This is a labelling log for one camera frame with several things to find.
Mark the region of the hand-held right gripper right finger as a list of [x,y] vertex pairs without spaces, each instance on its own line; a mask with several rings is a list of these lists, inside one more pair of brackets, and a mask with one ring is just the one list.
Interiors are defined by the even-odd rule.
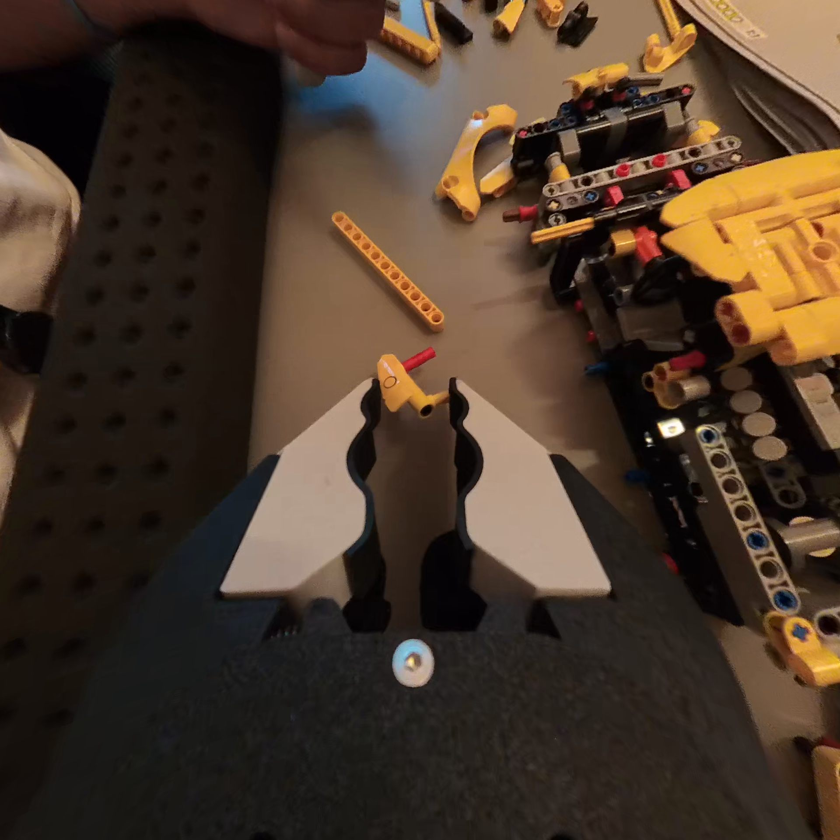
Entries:
[[448,417],[454,524],[423,557],[423,626],[468,632],[492,607],[530,617],[551,599],[611,595],[550,451],[458,377],[449,381]]

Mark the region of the blue-grey wristband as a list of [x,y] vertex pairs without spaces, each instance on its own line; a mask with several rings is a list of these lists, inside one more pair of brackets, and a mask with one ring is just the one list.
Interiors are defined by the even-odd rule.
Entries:
[[102,27],[97,21],[92,19],[90,15],[79,6],[76,1],[62,1],[65,8],[73,16],[86,33],[98,40],[110,40],[112,33],[109,29]]

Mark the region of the black perforated foam pad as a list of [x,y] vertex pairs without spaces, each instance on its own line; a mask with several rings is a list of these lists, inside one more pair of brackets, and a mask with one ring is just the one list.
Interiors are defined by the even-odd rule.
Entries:
[[112,627],[245,473],[276,59],[195,25],[122,51],[2,529],[2,818]]

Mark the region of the partly built yellow toy car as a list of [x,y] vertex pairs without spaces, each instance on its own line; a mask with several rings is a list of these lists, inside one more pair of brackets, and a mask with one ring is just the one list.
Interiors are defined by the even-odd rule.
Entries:
[[508,210],[586,316],[601,375],[700,606],[838,686],[838,150],[761,162],[695,88],[604,66],[513,130]]

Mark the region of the yellow black brick subassembly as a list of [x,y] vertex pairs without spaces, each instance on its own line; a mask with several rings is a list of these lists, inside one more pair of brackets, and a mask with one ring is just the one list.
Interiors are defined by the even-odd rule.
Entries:
[[793,744],[800,753],[810,760],[812,765],[820,837],[822,839],[838,839],[839,741],[828,737],[810,740],[798,736],[793,739]]

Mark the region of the yellow wheel arch panel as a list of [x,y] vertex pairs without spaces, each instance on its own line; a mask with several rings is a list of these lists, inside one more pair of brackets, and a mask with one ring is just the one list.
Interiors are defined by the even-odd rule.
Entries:
[[449,200],[468,223],[475,221],[481,207],[481,197],[475,175],[478,147],[487,135],[510,133],[516,128],[518,112],[507,104],[475,110],[468,118],[443,174],[434,188],[438,200]]

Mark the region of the long yellow holed beam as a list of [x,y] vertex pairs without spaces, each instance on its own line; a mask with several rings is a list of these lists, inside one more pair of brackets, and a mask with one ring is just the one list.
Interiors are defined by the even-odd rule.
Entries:
[[363,231],[346,213],[336,211],[332,224],[352,248],[399,300],[433,332],[445,328],[445,315],[440,307]]

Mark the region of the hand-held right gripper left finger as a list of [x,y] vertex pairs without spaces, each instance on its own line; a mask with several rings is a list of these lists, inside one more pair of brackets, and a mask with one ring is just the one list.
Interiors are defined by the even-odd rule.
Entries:
[[279,597],[296,618],[331,600],[353,631],[386,629],[392,609],[367,481],[381,411],[380,383],[364,380],[277,454],[221,596]]

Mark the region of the grey desk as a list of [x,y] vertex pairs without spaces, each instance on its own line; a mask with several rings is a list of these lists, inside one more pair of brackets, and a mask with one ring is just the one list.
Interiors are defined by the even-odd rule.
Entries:
[[[600,374],[588,321],[558,307],[533,260],[529,227],[501,219],[539,184],[483,206],[467,223],[434,188],[468,116],[491,104],[517,125],[556,113],[564,78],[637,66],[660,29],[652,2],[591,2],[600,18],[579,49],[556,45],[530,3],[510,41],[490,35],[481,2],[447,2],[473,30],[429,68],[372,44],[359,74],[287,94],[271,194],[249,462],[282,449],[364,378],[383,353],[434,346],[416,380],[426,392],[457,376],[550,452],[566,457],[648,546],[665,535]],[[431,332],[341,237],[346,213],[437,304]]]

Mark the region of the open instruction booklet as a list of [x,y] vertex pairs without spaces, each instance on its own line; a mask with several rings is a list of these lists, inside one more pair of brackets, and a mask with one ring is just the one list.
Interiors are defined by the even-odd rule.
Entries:
[[785,152],[839,145],[839,2],[678,1],[701,51]]

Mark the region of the scattered loose brick pieces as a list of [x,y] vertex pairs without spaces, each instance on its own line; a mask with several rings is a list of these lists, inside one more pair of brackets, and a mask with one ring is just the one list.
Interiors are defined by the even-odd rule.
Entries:
[[[483,2],[486,14],[493,14],[490,35],[497,41],[514,36],[528,6],[526,1]],[[590,14],[589,4],[580,2],[569,12],[564,1],[539,1],[536,14],[546,29],[556,32],[562,45],[577,47],[596,26],[598,18]],[[425,31],[405,25],[399,17],[385,16],[379,41],[395,52],[429,67],[441,57],[445,41],[467,46],[474,40],[473,30],[443,2],[421,2]]]

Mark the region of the person's left hand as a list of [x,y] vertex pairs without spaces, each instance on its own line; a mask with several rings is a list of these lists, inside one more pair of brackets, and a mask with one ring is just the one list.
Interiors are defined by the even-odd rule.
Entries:
[[250,46],[292,59],[318,77],[364,68],[382,31],[383,1],[188,1],[185,14]]

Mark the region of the yellow rod with connector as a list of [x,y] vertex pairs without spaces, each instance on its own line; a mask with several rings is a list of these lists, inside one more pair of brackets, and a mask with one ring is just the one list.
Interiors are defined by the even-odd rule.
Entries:
[[642,55],[642,68],[647,74],[663,74],[679,62],[697,42],[697,27],[693,23],[681,24],[671,1],[655,2],[665,25],[668,43],[657,34],[647,37]]

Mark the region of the small yellow curved panel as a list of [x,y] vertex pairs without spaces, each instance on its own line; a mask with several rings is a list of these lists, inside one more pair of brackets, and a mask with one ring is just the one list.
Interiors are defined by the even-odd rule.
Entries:
[[427,397],[415,383],[405,365],[392,353],[385,353],[378,360],[376,373],[381,387],[385,408],[397,413],[410,406],[416,413],[422,413],[427,406]]

